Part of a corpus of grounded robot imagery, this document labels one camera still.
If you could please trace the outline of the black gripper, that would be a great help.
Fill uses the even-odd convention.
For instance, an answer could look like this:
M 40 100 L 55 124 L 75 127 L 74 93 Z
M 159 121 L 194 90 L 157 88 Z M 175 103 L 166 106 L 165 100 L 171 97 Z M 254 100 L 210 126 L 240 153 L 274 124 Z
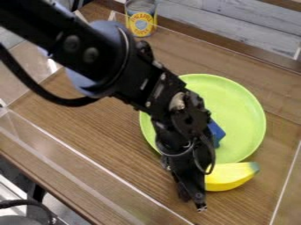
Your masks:
M 207 210 L 205 177 L 216 166 L 216 151 L 212 145 L 190 145 L 181 153 L 161 150 L 161 163 L 177 183 L 178 196 L 183 202 L 193 201 L 197 211 Z

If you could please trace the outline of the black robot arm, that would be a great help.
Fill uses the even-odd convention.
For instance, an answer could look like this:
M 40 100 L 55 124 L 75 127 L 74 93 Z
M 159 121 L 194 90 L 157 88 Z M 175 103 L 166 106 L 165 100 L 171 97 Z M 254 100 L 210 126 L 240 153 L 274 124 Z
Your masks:
M 149 42 L 135 40 L 118 22 L 83 22 L 55 0 L 0 0 L 0 26 L 67 68 L 82 93 L 79 98 L 54 95 L 0 44 L 0 61 L 42 98 L 79 107 L 114 97 L 150 115 L 179 197 L 205 211 L 205 177 L 216 166 L 213 119 L 203 98 L 155 59 Z

